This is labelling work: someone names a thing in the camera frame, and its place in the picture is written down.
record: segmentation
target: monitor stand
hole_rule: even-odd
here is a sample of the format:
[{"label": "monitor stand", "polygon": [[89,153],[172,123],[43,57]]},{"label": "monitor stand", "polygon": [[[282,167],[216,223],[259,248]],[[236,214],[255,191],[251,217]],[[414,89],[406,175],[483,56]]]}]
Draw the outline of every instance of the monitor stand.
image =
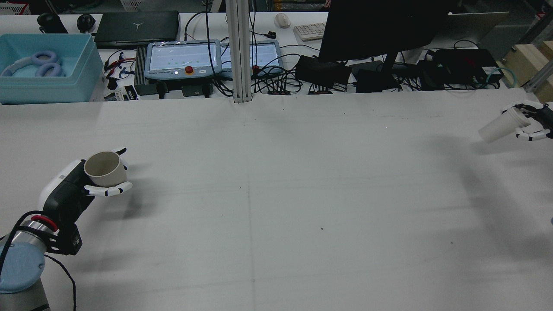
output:
[{"label": "monitor stand", "polygon": [[397,89],[399,84],[392,76],[392,68],[399,52],[388,53],[384,62],[370,61],[350,65],[357,80],[356,93],[375,93]]}]

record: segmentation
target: keyboard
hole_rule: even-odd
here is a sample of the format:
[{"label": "keyboard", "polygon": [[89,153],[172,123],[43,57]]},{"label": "keyboard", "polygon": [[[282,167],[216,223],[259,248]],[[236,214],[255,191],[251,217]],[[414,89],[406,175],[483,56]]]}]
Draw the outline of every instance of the keyboard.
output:
[{"label": "keyboard", "polygon": [[326,23],[307,24],[294,27],[294,32],[302,41],[322,39]]}]

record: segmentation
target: paper cup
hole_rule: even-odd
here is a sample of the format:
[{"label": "paper cup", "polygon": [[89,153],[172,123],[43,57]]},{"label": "paper cup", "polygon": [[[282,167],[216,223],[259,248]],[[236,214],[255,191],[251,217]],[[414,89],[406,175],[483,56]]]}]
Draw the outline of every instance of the paper cup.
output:
[{"label": "paper cup", "polygon": [[517,127],[525,127],[530,125],[530,121],[524,116],[520,110],[515,107],[507,109],[499,117],[478,131],[480,137],[491,143],[505,135],[511,134]]},{"label": "paper cup", "polygon": [[119,154],[113,151],[96,153],[85,162],[85,173],[93,183],[112,187],[127,181],[127,173]]}]

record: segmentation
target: beige cup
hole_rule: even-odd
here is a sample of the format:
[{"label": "beige cup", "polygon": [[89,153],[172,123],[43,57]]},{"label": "beige cup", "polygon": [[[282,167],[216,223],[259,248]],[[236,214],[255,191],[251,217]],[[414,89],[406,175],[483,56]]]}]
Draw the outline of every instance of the beige cup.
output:
[{"label": "beige cup", "polygon": [[101,187],[112,187],[127,181],[127,172],[119,154],[113,151],[96,153],[85,162],[85,173]]}]

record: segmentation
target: blue headphones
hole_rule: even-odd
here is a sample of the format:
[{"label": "blue headphones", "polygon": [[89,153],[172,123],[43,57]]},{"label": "blue headphones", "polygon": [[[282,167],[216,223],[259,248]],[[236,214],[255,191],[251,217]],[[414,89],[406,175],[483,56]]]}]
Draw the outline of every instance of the blue headphones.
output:
[{"label": "blue headphones", "polygon": [[39,67],[35,74],[37,77],[59,77],[62,75],[58,55],[53,51],[44,50],[36,52],[33,56],[16,60],[2,70],[0,77],[11,77],[17,70],[31,65]]}]

